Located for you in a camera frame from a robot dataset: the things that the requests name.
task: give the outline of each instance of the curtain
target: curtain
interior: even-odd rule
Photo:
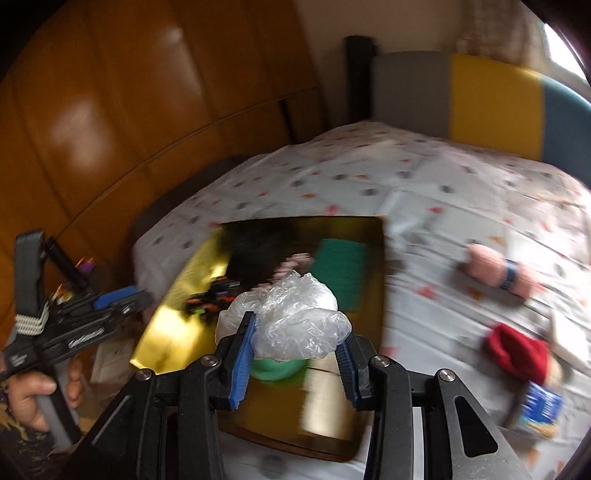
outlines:
[[[520,0],[465,0],[458,53],[542,70],[544,44],[539,19]]]

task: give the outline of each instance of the metal screw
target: metal screw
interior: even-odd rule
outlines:
[[[219,362],[219,358],[215,355],[205,355],[201,357],[201,364],[206,367],[215,367]]]
[[[390,364],[390,359],[387,356],[376,355],[372,357],[371,362],[375,367],[387,367]]]
[[[453,382],[456,379],[456,374],[447,368],[439,371],[439,378],[444,382]]]
[[[138,370],[135,373],[135,378],[136,380],[145,382],[146,380],[152,378],[152,371],[149,368],[143,368],[142,370]]]

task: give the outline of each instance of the blue package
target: blue package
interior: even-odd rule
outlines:
[[[562,397],[529,382],[520,405],[517,430],[534,436],[552,438],[556,433]]]

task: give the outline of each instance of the bed sheet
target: bed sheet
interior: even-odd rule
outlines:
[[[388,273],[383,352],[407,369],[428,374],[442,367],[455,370],[501,423],[517,386],[485,358],[482,340],[497,322],[540,333],[547,320],[457,275],[457,263],[465,260],[466,243],[475,241],[530,265],[547,287],[535,298],[559,309],[591,340],[589,212],[589,191],[548,164],[360,122],[253,157],[196,193],[137,241],[135,272],[139,287],[158,302],[220,223],[299,215],[381,216]],[[549,480],[590,426],[589,371],[573,371],[553,440],[532,445],[510,432],[507,436],[532,477]],[[421,478],[418,437],[415,470]],[[222,443],[230,479],[233,472],[253,479],[361,479],[366,456],[364,446],[353,462],[332,464],[230,436]]]

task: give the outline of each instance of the gold reflective surface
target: gold reflective surface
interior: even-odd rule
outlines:
[[[384,235],[375,217],[294,217],[245,220],[221,225],[199,248],[177,277],[154,313],[132,357],[138,368],[158,374],[187,367],[215,351],[215,323],[183,311],[186,299],[209,288],[223,275],[236,239],[254,229],[281,235],[287,257],[314,256],[324,238],[369,245],[368,265],[360,308],[345,312],[355,333],[369,338],[378,350],[384,315]],[[251,378],[239,410],[218,414],[221,430],[265,446],[315,458],[348,461],[359,449],[366,416],[354,411],[335,369],[334,356],[310,362],[291,378],[263,382]]]

